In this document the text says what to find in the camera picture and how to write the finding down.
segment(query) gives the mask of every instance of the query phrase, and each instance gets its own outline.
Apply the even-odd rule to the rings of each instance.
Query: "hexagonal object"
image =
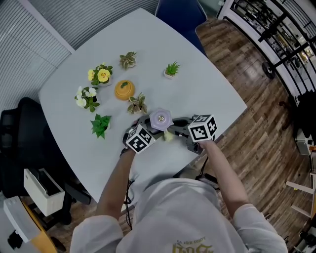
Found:
[[[152,128],[165,131],[169,126],[173,125],[171,113],[165,109],[157,109],[149,115]]]

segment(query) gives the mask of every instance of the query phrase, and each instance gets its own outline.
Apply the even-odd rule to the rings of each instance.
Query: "orange pot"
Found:
[[[128,100],[135,93],[135,85],[129,80],[122,80],[115,85],[115,96],[120,100]]]

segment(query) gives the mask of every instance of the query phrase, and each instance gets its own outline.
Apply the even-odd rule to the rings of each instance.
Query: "window blinds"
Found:
[[[70,55],[17,0],[0,1],[0,111],[38,91]]]
[[[154,13],[158,0],[29,0],[29,2],[74,49],[78,49],[100,30],[140,7]]]

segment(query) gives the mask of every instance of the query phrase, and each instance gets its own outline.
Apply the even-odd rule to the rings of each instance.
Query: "person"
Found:
[[[75,228],[71,253],[285,253],[286,244],[249,201],[245,188],[212,140],[200,142],[209,157],[231,224],[216,191],[193,179],[171,178],[148,187],[124,237],[118,219],[134,151],[123,153],[99,200],[95,216]]]

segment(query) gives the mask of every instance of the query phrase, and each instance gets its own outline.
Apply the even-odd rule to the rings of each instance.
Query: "wooden floor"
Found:
[[[289,249],[299,239],[298,233],[308,220],[292,210],[291,204],[310,210],[312,198],[307,193],[286,187],[286,181],[310,187],[309,159],[301,156],[292,137],[292,127],[282,131],[288,112],[278,103],[287,100],[287,92],[278,79],[268,79],[261,64],[264,57],[255,46],[227,21],[209,19],[197,30],[210,61],[236,89],[247,110],[218,143],[233,169],[245,185],[251,202],[282,236],[289,236]],[[200,169],[204,159],[198,163]],[[96,203],[72,207],[73,223],[57,225],[49,233],[69,249],[75,226],[93,215]],[[228,217],[225,205],[222,212]],[[125,215],[120,218],[125,233]]]

